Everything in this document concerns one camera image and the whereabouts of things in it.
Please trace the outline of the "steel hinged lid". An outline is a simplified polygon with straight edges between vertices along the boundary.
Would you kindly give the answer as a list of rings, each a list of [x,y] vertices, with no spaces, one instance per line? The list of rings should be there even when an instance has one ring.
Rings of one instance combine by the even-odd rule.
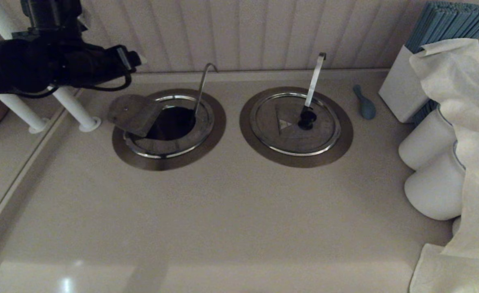
[[[276,152],[297,156],[314,156],[334,147],[341,136],[341,123],[333,107],[323,98],[313,98],[307,111],[315,115],[301,117],[307,95],[280,92],[264,95],[248,114],[255,137]],[[305,122],[310,129],[303,128]]]
[[[123,131],[124,143],[133,153],[167,159],[201,145],[213,130],[215,111],[197,95],[128,94],[111,102],[107,118]]]

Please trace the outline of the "steel hinged lid, glossy knob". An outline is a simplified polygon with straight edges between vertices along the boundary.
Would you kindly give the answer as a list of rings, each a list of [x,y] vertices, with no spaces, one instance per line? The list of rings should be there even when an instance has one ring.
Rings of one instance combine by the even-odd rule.
[[[323,98],[313,98],[307,111],[315,115],[301,117],[307,95],[280,92],[264,95],[248,114],[255,137],[276,152],[297,156],[314,156],[334,147],[341,136],[341,123],[333,107]],[[303,128],[305,122],[310,129]]]

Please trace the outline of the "small blue plastic spoon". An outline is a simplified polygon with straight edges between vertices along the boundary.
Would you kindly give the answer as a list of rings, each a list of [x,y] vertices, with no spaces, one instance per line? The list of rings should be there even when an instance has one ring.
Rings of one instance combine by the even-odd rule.
[[[377,115],[375,104],[363,95],[362,87],[360,85],[354,85],[352,89],[359,101],[360,115],[368,120],[374,119]]]

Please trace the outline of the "long white support pole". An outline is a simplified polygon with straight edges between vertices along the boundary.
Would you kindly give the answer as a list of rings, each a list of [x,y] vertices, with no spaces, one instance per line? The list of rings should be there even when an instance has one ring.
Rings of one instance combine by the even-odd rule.
[[[10,19],[9,14],[0,5],[0,35],[3,39],[11,39],[12,33],[18,27],[15,22]],[[77,98],[65,88],[59,88],[53,96],[58,102],[78,121],[79,129],[82,132],[90,132],[98,128],[101,119],[94,117],[85,110]]]

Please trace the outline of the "short white support pole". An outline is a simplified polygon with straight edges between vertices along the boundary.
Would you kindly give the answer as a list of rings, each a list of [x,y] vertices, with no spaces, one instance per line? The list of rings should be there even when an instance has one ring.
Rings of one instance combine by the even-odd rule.
[[[0,94],[0,101],[29,126],[29,132],[36,134],[46,129],[49,119],[33,111],[19,96]]]

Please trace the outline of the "white square holder box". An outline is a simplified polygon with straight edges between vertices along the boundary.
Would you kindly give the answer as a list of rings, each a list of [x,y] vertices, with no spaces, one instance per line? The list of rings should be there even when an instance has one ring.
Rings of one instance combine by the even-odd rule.
[[[405,46],[386,76],[378,94],[401,123],[413,123],[414,115],[429,100],[422,89],[420,79],[410,64],[414,54]]]

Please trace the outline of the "blue ribbed pack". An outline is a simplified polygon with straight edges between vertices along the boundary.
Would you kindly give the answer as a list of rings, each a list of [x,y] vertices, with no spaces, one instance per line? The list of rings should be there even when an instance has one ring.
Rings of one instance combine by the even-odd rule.
[[[439,103],[429,99],[411,118],[415,126],[418,126],[432,111],[435,111]]]

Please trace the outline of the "white cup stack, blue rim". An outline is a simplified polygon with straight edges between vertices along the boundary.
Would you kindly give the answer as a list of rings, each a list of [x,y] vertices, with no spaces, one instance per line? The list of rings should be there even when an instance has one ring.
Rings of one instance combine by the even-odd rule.
[[[450,220],[462,214],[464,178],[465,168],[455,158],[441,156],[407,178],[405,195],[426,217]]]
[[[456,141],[453,125],[441,111],[441,105],[400,143],[398,155],[409,168],[417,171]]]

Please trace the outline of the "white woven cloth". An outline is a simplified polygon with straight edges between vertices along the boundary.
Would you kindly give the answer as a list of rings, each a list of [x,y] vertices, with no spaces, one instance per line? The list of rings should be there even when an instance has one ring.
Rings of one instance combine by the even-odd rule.
[[[424,245],[409,293],[479,293],[479,41],[426,44],[409,63],[453,125],[456,155],[466,167],[459,229],[445,246]]]

